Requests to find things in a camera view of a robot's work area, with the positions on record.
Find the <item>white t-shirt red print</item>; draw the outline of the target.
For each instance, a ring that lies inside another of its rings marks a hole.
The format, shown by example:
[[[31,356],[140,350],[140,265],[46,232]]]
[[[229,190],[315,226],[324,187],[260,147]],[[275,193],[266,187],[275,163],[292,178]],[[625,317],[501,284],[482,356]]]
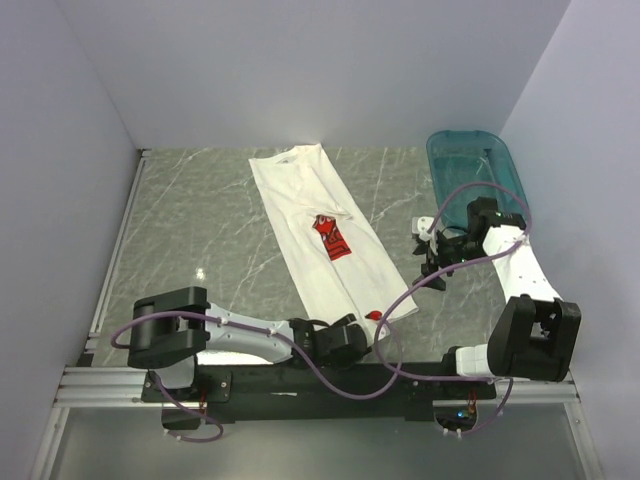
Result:
[[[387,328],[384,313],[408,289],[321,145],[296,146],[249,165],[278,246],[312,319],[353,314],[369,340]]]

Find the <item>teal plastic bin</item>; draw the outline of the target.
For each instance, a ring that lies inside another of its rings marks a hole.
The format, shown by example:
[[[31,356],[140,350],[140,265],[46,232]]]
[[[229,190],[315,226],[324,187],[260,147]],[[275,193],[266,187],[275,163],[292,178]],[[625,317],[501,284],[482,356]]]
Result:
[[[526,196],[511,154],[496,135],[481,131],[444,130],[426,142],[437,206],[445,227],[467,225],[467,205],[477,197],[498,201],[502,212],[524,215]]]

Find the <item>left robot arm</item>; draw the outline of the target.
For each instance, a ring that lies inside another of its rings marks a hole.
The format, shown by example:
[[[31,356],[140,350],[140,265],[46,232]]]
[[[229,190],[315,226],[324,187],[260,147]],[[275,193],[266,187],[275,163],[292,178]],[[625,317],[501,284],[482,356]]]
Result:
[[[207,290],[186,287],[139,299],[129,328],[127,365],[159,374],[176,401],[193,399],[200,388],[197,355],[230,352],[271,364],[307,363],[348,368],[370,352],[367,334],[348,314],[333,324],[292,318],[267,321],[234,314],[208,301]]]

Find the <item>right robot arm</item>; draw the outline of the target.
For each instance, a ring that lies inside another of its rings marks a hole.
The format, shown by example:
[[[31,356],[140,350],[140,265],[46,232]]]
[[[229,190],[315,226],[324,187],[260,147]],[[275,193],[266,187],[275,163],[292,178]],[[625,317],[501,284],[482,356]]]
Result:
[[[450,350],[455,364],[438,377],[449,398],[464,397],[474,377],[560,382],[568,373],[581,310],[562,300],[545,277],[526,227],[522,214],[500,210],[491,197],[468,204],[467,225],[457,236],[437,230],[431,217],[411,221],[414,253],[425,257],[421,279],[452,265],[490,259],[506,300],[487,343]]]

